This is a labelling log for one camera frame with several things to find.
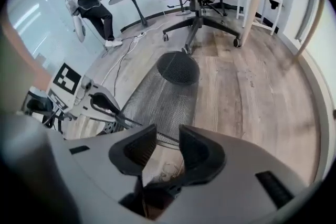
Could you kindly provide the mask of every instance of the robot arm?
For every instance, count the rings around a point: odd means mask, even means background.
[[[69,117],[114,122],[120,108],[110,91],[64,63],[49,84],[48,97]]]

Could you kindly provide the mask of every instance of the chair wheel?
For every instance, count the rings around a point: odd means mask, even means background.
[[[163,34],[163,41],[168,41],[169,40],[169,37],[167,34]]]
[[[240,39],[235,38],[235,40],[233,41],[233,46],[235,46],[236,48],[240,48],[241,47]]]

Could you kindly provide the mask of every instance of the cable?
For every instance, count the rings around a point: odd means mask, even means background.
[[[43,122],[42,124],[43,125],[46,125],[54,116],[55,116],[55,114],[57,113],[57,111],[59,111],[59,108],[57,109],[57,110],[55,110],[52,114],[51,114],[51,116],[45,121],[45,122]]]
[[[122,39],[121,41],[124,41],[124,40],[129,39],[129,38],[135,38],[135,37],[137,37],[137,36],[127,37],[127,38]],[[104,49],[105,49],[105,52],[102,54],[101,59],[104,58],[110,52],[110,49],[106,48],[105,46],[104,46]]]
[[[169,23],[169,22],[163,23],[163,24],[161,24],[161,25],[160,25],[159,27],[157,27],[157,28],[148,29],[146,32],[144,32],[144,35],[143,35],[142,37],[140,37],[140,38],[135,37],[134,39],[137,38],[137,41],[136,41],[136,44],[134,45],[134,48],[133,48],[132,50],[130,50],[129,52],[127,52],[125,55],[130,54],[130,53],[136,48],[136,46],[137,46],[139,40],[140,40],[141,38],[143,38],[143,37],[147,34],[147,32],[149,32],[149,31],[151,31],[151,30],[157,30],[157,29],[159,29],[161,26],[163,26],[163,25],[165,25],[165,24],[167,24],[167,23]],[[124,57],[125,55],[123,55],[122,57],[120,57],[119,60],[114,64],[114,66],[111,67],[111,69],[109,70],[109,72],[107,72],[106,76],[104,77],[104,79],[103,79],[101,85],[103,85],[103,83],[105,82],[106,78],[108,77],[108,75],[109,75],[109,74],[111,73],[111,71],[113,70],[113,68],[116,67],[116,65],[118,64],[118,62],[119,62],[121,59],[123,59],[123,57]]]
[[[133,121],[133,120],[131,120],[131,119],[129,119],[129,118],[126,118],[125,116],[121,115],[121,113],[119,113],[118,115],[116,115],[115,119],[118,120],[119,124],[121,124],[121,125],[122,125],[124,128],[126,128],[126,129],[130,129],[131,126],[128,125],[128,124],[126,124],[126,123],[123,122],[122,120],[124,120],[124,121],[125,121],[125,120],[126,120],[126,121],[129,121],[129,122],[134,123],[134,124],[136,124],[136,125],[138,125],[138,126],[143,126],[143,124],[141,124],[141,123],[139,123],[139,122],[136,122],[136,121]],[[161,136],[164,136],[164,137],[166,137],[166,138],[168,138],[168,139],[170,139],[170,140],[175,141],[175,142],[178,143],[178,140],[175,139],[175,138],[172,138],[172,137],[170,137],[170,136],[168,136],[168,135],[166,135],[166,134],[164,134],[164,133],[161,133],[161,132],[157,132],[157,133],[158,133],[159,135],[161,135]]]
[[[99,40],[99,38],[95,35],[95,32],[92,31],[92,29],[89,27],[89,25],[86,23],[86,21],[84,21],[84,18],[82,18],[81,16],[80,16],[80,18],[81,18],[81,20],[86,24],[86,26],[91,30],[91,32],[92,32],[93,35],[96,37],[96,39],[98,39],[98,41],[99,41],[99,42],[103,45],[103,47],[105,48],[104,43],[101,42],[101,41]]]
[[[116,95],[116,82],[117,82],[117,79],[118,79],[118,75],[119,75],[119,70],[120,70],[120,67],[121,67],[121,62],[122,62],[122,60],[124,59],[124,57],[129,53],[129,51],[130,51],[130,48],[131,48],[131,45],[132,45],[132,43],[133,43],[133,41],[134,41],[135,39],[133,39],[132,41],[131,41],[131,43],[130,43],[130,45],[128,46],[128,49],[127,49],[127,52],[124,54],[124,56],[121,58],[121,60],[120,60],[120,64],[119,64],[119,68],[118,68],[118,71],[117,71],[117,75],[116,75],[116,79],[114,80],[114,85],[113,85],[113,97],[115,97]]]
[[[169,6],[167,5],[168,8],[174,8],[174,7],[178,7],[180,6],[181,4],[178,4],[178,5],[174,5],[174,6]]]

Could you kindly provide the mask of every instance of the wooden floor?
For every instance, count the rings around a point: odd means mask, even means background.
[[[242,20],[228,13],[226,24],[242,30]],[[121,64],[115,93],[120,107],[160,55],[181,50],[187,28],[170,32],[168,42],[163,41],[162,30],[185,18],[169,14],[150,20],[154,24],[149,28],[157,29],[147,32]],[[121,37],[140,32],[137,25]],[[201,76],[194,126],[255,143],[292,168],[305,183],[311,183],[319,160],[320,131],[314,98],[303,71],[299,65],[284,71],[291,53],[276,34],[270,36],[269,31],[253,26],[245,46],[239,49],[233,47],[233,39],[207,26],[196,35],[193,57]],[[99,58],[87,75],[102,83],[131,40]],[[112,93],[118,66],[103,82]],[[69,124],[66,137],[94,136],[102,126],[81,116]],[[158,146],[144,171],[145,181],[168,180],[180,171],[182,163],[178,151]]]

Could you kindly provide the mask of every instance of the floor baseboard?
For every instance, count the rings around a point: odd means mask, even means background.
[[[278,37],[285,43],[293,55],[298,52],[299,48],[283,33],[279,33]],[[333,115],[333,102],[327,83],[325,82],[319,67],[307,50],[303,51],[299,58],[299,63],[311,86],[319,115],[321,131],[320,160],[314,181],[320,181],[326,177],[336,152],[336,130]]]
[[[212,4],[213,7],[215,8],[218,8],[218,9],[221,9],[221,4],[218,2],[218,3],[214,3]],[[224,3],[224,7],[225,9],[233,9],[233,10],[237,10],[237,6],[233,6],[233,5],[229,5],[229,4],[226,4]],[[146,20],[149,20],[149,19],[152,19],[152,18],[155,18],[155,17],[159,17],[159,16],[162,16],[162,15],[165,15],[165,14],[169,14],[169,13],[174,13],[174,12],[180,12],[181,11],[181,8],[174,8],[174,9],[168,9],[168,10],[165,10],[164,12],[159,12],[159,13],[155,13],[155,14],[152,14],[150,16],[147,16],[145,17]],[[243,7],[240,7],[239,9],[240,12],[243,12],[244,11],[244,8]],[[258,18],[261,18],[261,14],[259,13],[256,13],[256,17]],[[139,24],[141,21],[140,20],[137,20],[135,22],[132,22],[131,24],[129,25],[126,25],[124,26],[123,28],[120,29],[121,32],[124,32],[126,29],[134,26],[134,25],[137,25]],[[263,23],[269,27],[272,27],[273,26],[273,23],[267,19],[267,18],[264,18],[264,21]],[[276,27],[275,28],[275,33],[277,34],[279,31],[279,28]]]

